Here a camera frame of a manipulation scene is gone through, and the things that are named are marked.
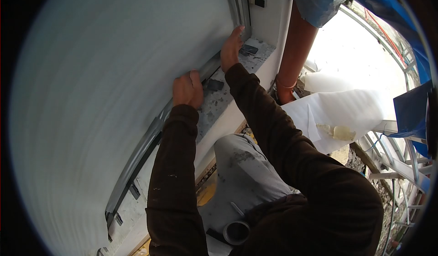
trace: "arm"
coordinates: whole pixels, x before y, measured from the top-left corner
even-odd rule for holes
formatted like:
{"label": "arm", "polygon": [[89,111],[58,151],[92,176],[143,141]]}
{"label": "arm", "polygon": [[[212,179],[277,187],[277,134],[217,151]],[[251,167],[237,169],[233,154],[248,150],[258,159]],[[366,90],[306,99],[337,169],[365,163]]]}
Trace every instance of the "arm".
{"label": "arm", "polygon": [[292,87],[297,83],[298,75],[306,62],[318,28],[301,17],[295,0],[292,3],[286,44],[276,77],[277,95],[280,103],[294,100]]}
{"label": "arm", "polygon": [[[146,214],[151,255],[208,255],[196,207],[193,166],[199,117],[194,107],[202,103],[202,86],[198,73],[199,86],[187,76],[180,79],[173,85],[174,107],[163,127],[149,184]],[[192,82],[197,92],[176,92],[181,86],[191,87]],[[189,96],[196,93],[194,103]]]}
{"label": "arm", "polygon": [[[232,55],[221,53],[225,60],[233,57],[222,62],[225,79],[269,162],[285,183],[299,189],[308,199],[303,224],[315,231],[330,232],[339,236],[338,242],[346,241],[358,248],[372,243],[370,250],[375,250],[383,219],[379,194],[360,173],[314,148],[259,85],[255,74],[249,74],[236,62],[240,43],[233,37],[238,35],[232,34],[228,45],[222,48],[223,53]],[[353,240],[358,233],[366,238]]]}

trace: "metal channel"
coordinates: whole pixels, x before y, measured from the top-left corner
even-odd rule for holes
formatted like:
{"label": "metal channel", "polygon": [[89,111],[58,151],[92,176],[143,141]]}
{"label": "metal channel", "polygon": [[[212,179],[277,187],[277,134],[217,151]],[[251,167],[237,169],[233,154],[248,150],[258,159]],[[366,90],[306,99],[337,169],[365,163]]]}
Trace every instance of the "metal channel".
{"label": "metal channel", "polygon": [[400,161],[405,162],[405,158],[403,157],[402,151],[400,150],[399,145],[397,144],[397,141],[393,137],[388,137],[389,142],[391,143],[392,147],[396,151],[397,157]]}
{"label": "metal channel", "polygon": [[[375,131],[373,131],[373,134],[378,138],[379,136],[377,135],[377,133]],[[388,146],[386,145],[385,141],[383,141],[383,137],[382,139],[378,140],[380,145],[383,148],[383,151],[385,152],[386,157],[388,158],[389,163],[391,164],[392,167],[394,167],[394,158],[392,158],[392,154],[389,151]]]}
{"label": "metal channel", "polygon": [[246,41],[251,37],[251,21],[248,0],[228,0],[228,4],[234,26],[245,26],[240,38],[243,41]]}
{"label": "metal channel", "polygon": [[[371,139],[370,135],[367,133],[367,134],[365,134],[365,137],[366,137],[367,140],[370,142],[370,146],[372,147],[373,144],[374,144],[374,142],[373,142],[373,140]],[[380,151],[379,151],[376,147],[374,147],[373,150],[374,150],[374,152],[376,153],[376,155],[377,155],[378,157],[382,158],[382,155],[380,154]]]}
{"label": "metal channel", "polygon": [[412,141],[409,139],[405,139],[406,144],[408,145],[408,152],[412,160],[412,171],[413,171],[413,178],[415,182],[418,182],[418,162],[417,162],[417,155],[415,154],[415,149],[413,147]]}
{"label": "metal channel", "polygon": [[[251,36],[248,2],[247,0],[228,0],[228,2],[235,26],[242,24],[245,25],[245,30],[242,32],[241,36],[242,40],[245,41]],[[209,78],[219,67],[220,51],[218,51],[199,69],[201,81]],[[154,118],[145,135],[142,137],[126,163],[125,168],[112,190],[107,207],[105,208],[107,227],[111,225],[114,215],[117,213],[118,207],[126,196],[134,178],[137,176],[152,150],[159,144],[162,127],[164,126],[164,122],[166,121],[171,109],[172,99],[167,103],[160,114]]]}

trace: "worker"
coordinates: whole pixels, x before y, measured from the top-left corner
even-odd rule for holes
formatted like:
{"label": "worker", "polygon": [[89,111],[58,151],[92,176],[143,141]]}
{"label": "worker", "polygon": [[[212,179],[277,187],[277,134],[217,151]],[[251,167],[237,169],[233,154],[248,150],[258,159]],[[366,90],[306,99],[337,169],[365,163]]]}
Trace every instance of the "worker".
{"label": "worker", "polygon": [[[239,63],[242,29],[222,46],[221,68],[258,145],[241,134],[215,143],[216,192],[198,209],[193,162],[202,85],[194,70],[175,79],[149,185],[150,254],[374,255],[383,220],[379,194],[360,173],[319,153]],[[249,233],[233,246],[222,233],[238,220]]]}

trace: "metal profile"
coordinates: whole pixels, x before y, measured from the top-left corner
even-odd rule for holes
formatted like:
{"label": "metal profile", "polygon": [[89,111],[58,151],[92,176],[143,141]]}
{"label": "metal profile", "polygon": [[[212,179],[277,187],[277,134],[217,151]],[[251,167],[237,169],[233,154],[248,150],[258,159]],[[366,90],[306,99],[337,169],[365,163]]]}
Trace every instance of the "metal profile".
{"label": "metal profile", "polygon": [[[373,139],[371,139],[371,137],[370,137],[370,135],[369,135],[368,133],[365,134],[365,137],[366,137],[366,139],[370,142],[370,146],[372,147],[373,144],[374,144]],[[376,153],[376,155],[377,155],[378,157],[383,158],[383,157],[382,157],[382,154],[380,153],[380,151],[379,151],[378,149],[376,149],[376,147],[374,147],[373,150],[374,150],[374,152]]]}
{"label": "metal profile", "polygon": [[412,141],[405,139],[406,144],[408,145],[408,152],[412,160],[412,170],[413,170],[413,178],[415,182],[418,182],[418,163],[417,163],[417,155],[415,154],[415,149],[413,147]]}
{"label": "metal profile", "polygon": [[397,141],[393,137],[388,137],[389,142],[391,143],[391,146],[396,151],[397,157],[400,161],[405,162],[405,158],[403,157],[402,151],[400,150],[399,145],[397,144]]}

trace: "copper pipe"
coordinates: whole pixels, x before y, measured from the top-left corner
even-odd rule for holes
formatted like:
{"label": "copper pipe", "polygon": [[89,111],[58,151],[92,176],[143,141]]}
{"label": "copper pipe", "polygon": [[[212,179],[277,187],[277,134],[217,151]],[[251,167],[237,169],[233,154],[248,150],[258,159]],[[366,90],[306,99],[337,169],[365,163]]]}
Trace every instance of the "copper pipe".
{"label": "copper pipe", "polygon": [[282,104],[294,99],[291,88],[297,83],[317,33],[318,28],[301,18],[298,7],[293,2],[286,45],[276,78],[277,95]]}

